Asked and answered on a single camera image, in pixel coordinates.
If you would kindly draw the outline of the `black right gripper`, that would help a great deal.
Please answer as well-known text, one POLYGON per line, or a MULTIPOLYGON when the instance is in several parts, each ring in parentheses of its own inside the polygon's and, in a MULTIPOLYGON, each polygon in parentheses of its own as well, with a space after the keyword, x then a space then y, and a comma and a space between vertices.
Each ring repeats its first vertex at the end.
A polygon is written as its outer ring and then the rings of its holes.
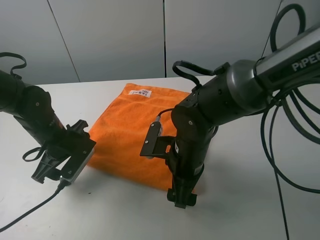
POLYGON ((177 208, 193 207, 197 194, 193 193, 197 179, 204 170, 204 161, 213 135, 213 126, 206 121, 189 117, 172 118, 176 128, 174 151, 176 160, 172 170, 171 188, 167 200, 177 208))

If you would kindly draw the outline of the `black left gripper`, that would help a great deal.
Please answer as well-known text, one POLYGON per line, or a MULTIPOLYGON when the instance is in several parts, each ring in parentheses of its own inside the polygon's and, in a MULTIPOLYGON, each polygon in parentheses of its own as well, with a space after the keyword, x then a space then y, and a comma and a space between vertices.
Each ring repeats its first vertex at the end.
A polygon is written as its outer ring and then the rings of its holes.
POLYGON ((47 144, 44 154, 31 178, 44 184, 45 178, 60 180, 64 176, 63 169, 58 167, 71 157, 73 150, 80 146, 96 146, 85 131, 89 125, 85 120, 78 120, 73 125, 67 125, 63 135, 47 144))

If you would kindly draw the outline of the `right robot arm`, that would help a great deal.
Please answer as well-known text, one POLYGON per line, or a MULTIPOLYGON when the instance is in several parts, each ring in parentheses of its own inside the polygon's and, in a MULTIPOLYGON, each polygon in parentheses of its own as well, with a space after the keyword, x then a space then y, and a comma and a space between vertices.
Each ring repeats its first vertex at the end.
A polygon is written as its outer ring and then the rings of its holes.
POLYGON ((176 128, 175 157, 168 161, 172 187, 167 197, 178 208, 196 203, 193 190, 215 128, 267 108, 275 91, 296 86, 320 73, 320 27, 314 25, 271 55, 224 63, 215 70, 176 61, 173 71, 195 83, 171 112, 176 128))

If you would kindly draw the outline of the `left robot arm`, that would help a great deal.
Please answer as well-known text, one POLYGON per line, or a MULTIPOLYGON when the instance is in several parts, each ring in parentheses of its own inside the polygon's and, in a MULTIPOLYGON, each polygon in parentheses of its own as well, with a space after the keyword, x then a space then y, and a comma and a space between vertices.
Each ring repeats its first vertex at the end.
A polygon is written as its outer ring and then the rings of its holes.
POLYGON ((48 178, 71 185, 77 179, 96 145, 85 131, 88 127, 85 120, 63 125, 47 91, 3 71, 0 73, 0 110, 12 115, 39 144, 22 156, 30 162, 28 156, 37 154, 34 160, 39 160, 39 164, 31 176, 33 180, 42 184, 48 178))

